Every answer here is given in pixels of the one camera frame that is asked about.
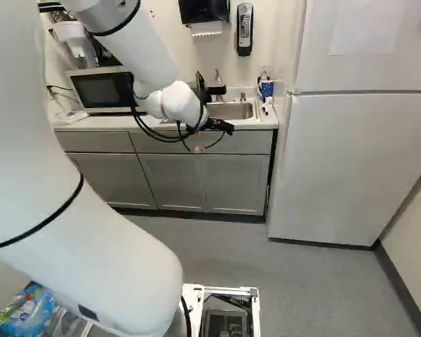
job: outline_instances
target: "sink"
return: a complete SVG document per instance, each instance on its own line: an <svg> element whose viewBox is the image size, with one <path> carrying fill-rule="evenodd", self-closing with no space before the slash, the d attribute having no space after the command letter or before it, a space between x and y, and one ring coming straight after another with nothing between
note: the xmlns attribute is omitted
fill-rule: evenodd
<svg viewBox="0 0 421 337"><path fill-rule="evenodd" d="M207 104L207 110L209 116L218 119L224 119L227 121L257 119L258 114L253 102L236 102L236 101L224 101L224 102L211 102ZM171 119L164 119L161 124L175 124L176 121Z"/></svg>

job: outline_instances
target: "gray carpet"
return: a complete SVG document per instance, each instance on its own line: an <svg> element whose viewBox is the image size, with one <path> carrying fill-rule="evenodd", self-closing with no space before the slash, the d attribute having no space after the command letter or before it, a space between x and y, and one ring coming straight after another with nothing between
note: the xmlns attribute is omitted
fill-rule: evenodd
<svg viewBox="0 0 421 337"><path fill-rule="evenodd" d="M178 255L185 282L259 287L263 337L417 336L371 252L272 243L259 224L127 218Z"/></svg>

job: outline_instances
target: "microwave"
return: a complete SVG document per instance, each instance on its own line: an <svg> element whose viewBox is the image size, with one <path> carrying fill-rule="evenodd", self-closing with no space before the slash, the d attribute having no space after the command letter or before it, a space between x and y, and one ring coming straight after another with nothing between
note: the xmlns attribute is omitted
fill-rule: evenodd
<svg viewBox="0 0 421 337"><path fill-rule="evenodd" d="M133 75L121 66L97 67L66 72L81 106L89 114L126 114L137 106L133 95Z"/></svg>

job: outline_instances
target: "refrigerator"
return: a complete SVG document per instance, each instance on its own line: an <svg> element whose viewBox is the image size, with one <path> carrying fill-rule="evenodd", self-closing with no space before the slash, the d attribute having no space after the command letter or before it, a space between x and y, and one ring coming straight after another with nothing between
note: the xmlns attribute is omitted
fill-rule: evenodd
<svg viewBox="0 0 421 337"><path fill-rule="evenodd" d="M421 175L421 0L296 8L269 237L368 247Z"/></svg>

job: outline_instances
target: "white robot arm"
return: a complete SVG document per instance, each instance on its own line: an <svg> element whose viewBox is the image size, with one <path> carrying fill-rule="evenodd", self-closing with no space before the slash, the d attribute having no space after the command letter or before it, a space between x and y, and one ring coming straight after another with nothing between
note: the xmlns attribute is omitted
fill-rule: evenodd
<svg viewBox="0 0 421 337"><path fill-rule="evenodd" d="M108 331L163 336L178 312L181 264L108 207L59 146L46 118L35 2L0 1L0 260ZM135 75L138 103L150 114L198 123L199 100L175 80L140 0L64 5Z"/></svg>

